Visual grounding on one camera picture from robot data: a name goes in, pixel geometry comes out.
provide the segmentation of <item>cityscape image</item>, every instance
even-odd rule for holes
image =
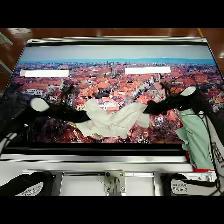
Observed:
[[[164,100],[165,90],[161,88],[160,83],[165,83],[173,94],[180,93],[188,86],[197,85],[209,100],[214,111],[224,107],[223,80],[207,47],[193,49],[196,53],[191,57],[192,49],[186,48],[187,50],[183,51],[181,47],[184,46],[178,46],[180,49],[175,48],[176,46],[172,48],[172,55],[169,49],[171,46],[166,46],[168,48],[162,50],[158,48],[159,46],[151,46],[151,48],[157,47],[157,50],[153,49],[153,51],[152,49],[143,51],[144,46],[133,48],[127,45],[120,47],[119,50],[116,47],[106,46],[105,49],[104,46],[96,51],[93,48],[97,46],[74,46],[72,50],[68,49],[68,46],[61,46],[61,50],[57,49],[59,58],[52,57],[56,51],[55,47],[26,48],[27,52],[25,49],[14,69],[4,97],[22,103],[29,103],[32,98],[41,97],[49,103],[59,104],[62,89],[72,85],[74,86],[73,91],[65,102],[70,107],[75,110],[85,110],[86,102],[95,98],[103,110],[116,113],[133,102],[147,104],[149,100],[155,102]],[[125,73],[126,68],[144,67],[170,67],[171,72]],[[69,77],[28,78],[21,76],[21,70],[69,70]],[[176,130],[182,126],[177,110],[170,110],[166,115],[149,116],[150,127],[142,128],[134,124],[126,139],[119,136],[84,137],[79,129],[68,122],[48,117],[38,118],[38,125],[36,129],[34,127],[31,141],[43,143],[182,143],[176,135]]]

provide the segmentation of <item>display panel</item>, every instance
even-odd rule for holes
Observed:
[[[169,68],[153,72],[153,67]],[[148,73],[136,68],[150,68]],[[27,70],[68,70],[68,77],[25,77]],[[214,111],[223,108],[223,80],[207,46],[198,45],[73,45],[26,47],[14,72],[4,99],[28,103],[34,97],[59,104],[62,89],[74,85],[66,104],[86,110],[90,100],[108,114],[128,105],[148,100],[161,101],[166,82],[173,93],[198,85]],[[69,122],[49,117],[38,118],[30,135],[41,143],[182,143],[176,135],[181,127],[178,112],[149,115],[149,127],[137,122],[127,137],[104,137],[98,133],[85,136]]]

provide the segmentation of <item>sky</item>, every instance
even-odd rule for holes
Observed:
[[[20,62],[114,58],[213,59],[207,46],[198,45],[67,45],[26,47]]]

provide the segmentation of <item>metal bracket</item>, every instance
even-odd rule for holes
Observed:
[[[104,185],[107,187],[107,196],[124,196],[126,192],[124,171],[105,171]]]

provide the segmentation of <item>white rectangular strip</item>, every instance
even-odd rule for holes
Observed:
[[[68,77],[69,70],[21,70],[20,76],[25,77]]]
[[[170,73],[170,67],[125,68],[125,74]]]

